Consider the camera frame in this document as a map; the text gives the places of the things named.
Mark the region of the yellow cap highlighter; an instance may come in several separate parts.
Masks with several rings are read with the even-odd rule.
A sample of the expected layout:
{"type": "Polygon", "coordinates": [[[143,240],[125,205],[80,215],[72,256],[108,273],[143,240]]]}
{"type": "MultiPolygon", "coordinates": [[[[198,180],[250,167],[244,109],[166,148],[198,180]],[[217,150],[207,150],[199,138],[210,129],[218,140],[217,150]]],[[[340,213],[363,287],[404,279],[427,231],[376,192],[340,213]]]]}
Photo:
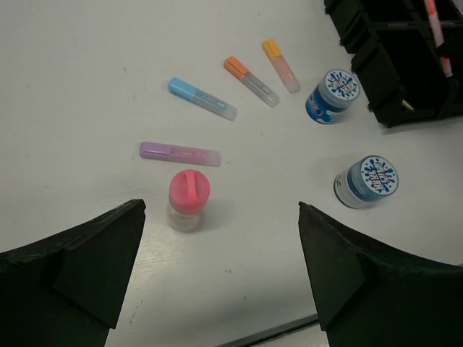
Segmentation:
{"type": "Polygon", "coordinates": [[[275,40],[268,39],[263,41],[262,47],[286,89],[291,94],[298,93],[301,90],[300,83],[283,57],[275,40]]]}

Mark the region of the orange cap highlighter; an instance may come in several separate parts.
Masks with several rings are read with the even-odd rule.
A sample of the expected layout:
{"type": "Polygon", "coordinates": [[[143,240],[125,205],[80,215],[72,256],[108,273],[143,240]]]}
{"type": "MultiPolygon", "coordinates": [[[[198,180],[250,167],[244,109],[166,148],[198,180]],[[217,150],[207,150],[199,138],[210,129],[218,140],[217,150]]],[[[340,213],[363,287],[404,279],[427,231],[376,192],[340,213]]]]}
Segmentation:
{"type": "Polygon", "coordinates": [[[234,56],[225,59],[224,68],[271,108],[279,104],[279,96],[234,56]]]}

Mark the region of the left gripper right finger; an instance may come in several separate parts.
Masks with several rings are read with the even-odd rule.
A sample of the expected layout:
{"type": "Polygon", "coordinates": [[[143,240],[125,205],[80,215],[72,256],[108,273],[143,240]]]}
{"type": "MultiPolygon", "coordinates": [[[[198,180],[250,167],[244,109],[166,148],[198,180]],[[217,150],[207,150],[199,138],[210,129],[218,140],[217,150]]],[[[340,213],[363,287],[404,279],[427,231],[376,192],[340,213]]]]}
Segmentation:
{"type": "Polygon", "coordinates": [[[331,346],[460,346],[462,268],[403,252],[300,204],[320,328],[331,346]]]}

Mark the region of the yellow thin pen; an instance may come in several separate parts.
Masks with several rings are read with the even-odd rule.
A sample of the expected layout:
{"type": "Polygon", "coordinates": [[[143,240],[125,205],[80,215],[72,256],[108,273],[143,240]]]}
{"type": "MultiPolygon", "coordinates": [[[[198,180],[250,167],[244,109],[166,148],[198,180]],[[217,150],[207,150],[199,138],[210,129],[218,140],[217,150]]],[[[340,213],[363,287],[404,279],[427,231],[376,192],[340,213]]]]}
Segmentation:
{"type": "Polygon", "coordinates": [[[402,101],[402,106],[406,108],[407,110],[410,110],[410,111],[414,110],[414,108],[406,100],[402,101]]]}

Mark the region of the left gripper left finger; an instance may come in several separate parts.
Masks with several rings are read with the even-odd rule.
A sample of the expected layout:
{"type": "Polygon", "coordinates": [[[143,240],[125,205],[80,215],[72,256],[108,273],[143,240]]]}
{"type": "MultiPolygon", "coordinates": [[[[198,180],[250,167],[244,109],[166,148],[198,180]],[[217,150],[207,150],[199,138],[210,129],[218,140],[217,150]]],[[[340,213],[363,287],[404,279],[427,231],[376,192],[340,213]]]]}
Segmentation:
{"type": "Polygon", "coordinates": [[[130,200],[1,253],[2,346],[104,346],[117,326],[145,224],[130,200]]]}

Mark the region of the orange thin pen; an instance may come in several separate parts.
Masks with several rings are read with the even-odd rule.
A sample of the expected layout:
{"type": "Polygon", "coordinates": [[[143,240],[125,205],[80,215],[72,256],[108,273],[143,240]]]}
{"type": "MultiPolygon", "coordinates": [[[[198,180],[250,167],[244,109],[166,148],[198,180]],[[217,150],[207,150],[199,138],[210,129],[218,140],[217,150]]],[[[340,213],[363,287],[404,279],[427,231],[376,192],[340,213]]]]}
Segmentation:
{"type": "MultiPolygon", "coordinates": [[[[425,4],[426,12],[428,14],[428,20],[430,23],[430,28],[433,33],[435,45],[438,48],[444,43],[444,36],[443,36],[442,29],[441,29],[441,22],[438,16],[436,3],[434,0],[424,0],[424,4],[425,4]]],[[[452,77],[453,72],[452,72],[450,60],[445,57],[441,57],[440,60],[441,60],[443,72],[446,75],[446,77],[452,77]]]]}

